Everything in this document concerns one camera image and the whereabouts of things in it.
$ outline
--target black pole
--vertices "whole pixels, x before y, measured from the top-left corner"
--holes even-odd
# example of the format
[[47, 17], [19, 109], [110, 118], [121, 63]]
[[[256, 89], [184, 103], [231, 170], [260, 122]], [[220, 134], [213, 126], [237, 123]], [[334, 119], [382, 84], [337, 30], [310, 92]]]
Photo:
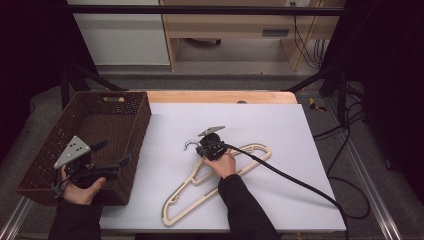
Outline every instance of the black pole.
[[288, 15], [346, 16], [366, 13], [346, 8], [245, 7], [245, 6], [143, 6], [143, 5], [49, 5], [52, 11], [90, 14], [214, 14], [214, 15]]

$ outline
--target white table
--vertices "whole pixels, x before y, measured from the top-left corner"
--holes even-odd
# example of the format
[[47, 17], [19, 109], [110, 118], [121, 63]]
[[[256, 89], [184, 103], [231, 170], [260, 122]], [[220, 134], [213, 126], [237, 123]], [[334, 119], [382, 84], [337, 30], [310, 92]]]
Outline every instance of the white table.
[[[261, 143], [271, 148], [268, 163], [334, 198], [303, 109], [298, 104], [151, 103], [152, 118], [140, 153], [129, 204], [106, 207], [102, 229], [121, 232], [226, 232], [227, 209], [218, 194], [167, 227], [162, 206], [190, 175], [198, 159], [188, 140], [212, 126], [228, 144]], [[238, 167], [250, 161], [238, 156]], [[243, 176], [279, 232], [345, 231], [337, 208], [303, 187], [258, 166]], [[214, 177], [181, 194], [170, 215], [216, 187]]]

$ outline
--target gray floor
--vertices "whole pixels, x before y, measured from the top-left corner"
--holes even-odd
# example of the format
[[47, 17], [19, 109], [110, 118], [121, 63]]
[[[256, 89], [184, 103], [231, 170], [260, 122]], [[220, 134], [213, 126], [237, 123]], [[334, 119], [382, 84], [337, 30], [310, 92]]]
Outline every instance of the gray floor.
[[[139, 72], [127, 68], [105, 69], [105, 77], [130, 89], [252, 89], [280, 90], [305, 79], [315, 70], [304, 67], [298, 72], [288, 70], [278, 41], [223, 40], [222, 45], [182, 42], [177, 69], [146, 68]], [[99, 87], [90, 83], [93, 88]], [[297, 100], [304, 106], [313, 134], [335, 126], [329, 111], [309, 107], [310, 97], [317, 97], [319, 82], [299, 92]], [[324, 101], [315, 98], [319, 106]], [[42, 146], [50, 129], [61, 113], [60, 91], [53, 88], [32, 99], [34, 111], [28, 118], [13, 147], [0, 163], [0, 223], [5, 224], [20, 199], [15, 192], [19, 181]], [[403, 175], [386, 169], [384, 157], [367, 123], [358, 121], [352, 125], [354, 142], [368, 172], [372, 176], [403, 239], [424, 239], [424, 206], [416, 198]], [[316, 145], [327, 168], [342, 144], [341, 135], [317, 141]], [[360, 186], [352, 168], [351, 157], [343, 151], [332, 170], [332, 176], [343, 177]], [[365, 211], [362, 197], [350, 187], [331, 181], [337, 200], [346, 212], [360, 215]], [[26, 233], [45, 234], [53, 220], [55, 210], [34, 204], [23, 222], [20, 237]], [[372, 213], [364, 220], [349, 219], [351, 239], [385, 239], [376, 217]], [[343, 239], [340, 233], [304, 235], [304, 239]], [[283, 239], [297, 239], [294, 234], [284, 234]]]

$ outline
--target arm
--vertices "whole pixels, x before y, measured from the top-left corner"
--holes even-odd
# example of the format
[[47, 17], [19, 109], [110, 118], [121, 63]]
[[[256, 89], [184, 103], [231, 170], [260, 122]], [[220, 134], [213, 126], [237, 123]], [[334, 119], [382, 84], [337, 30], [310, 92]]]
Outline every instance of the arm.
[[99, 178], [87, 189], [78, 188], [71, 182], [65, 183], [63, 199], [57, 207], [49, 240], [101, 239], [99, 220], [103, 205], [91, 205], [91, 203], [105, 182], [105, 178]]
[[219, 195], [228, 209], [228, 223], [235, 240], [277, 240], [277, 231], [268, 216], [249, 192], [235, 170], [235, 159], [230, 151], [218, 161], [204, 159], [221, 176], [218, 185]]

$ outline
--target white cabinet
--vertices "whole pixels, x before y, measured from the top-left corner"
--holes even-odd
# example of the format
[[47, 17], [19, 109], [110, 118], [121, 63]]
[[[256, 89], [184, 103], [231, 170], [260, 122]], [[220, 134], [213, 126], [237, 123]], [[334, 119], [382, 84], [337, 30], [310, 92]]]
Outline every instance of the white cabinet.
[[[87, 5], [158, 5], [156, 0], [68, 0]], [[96, 65], [169, 65], [160, 14], [74, 14]]]

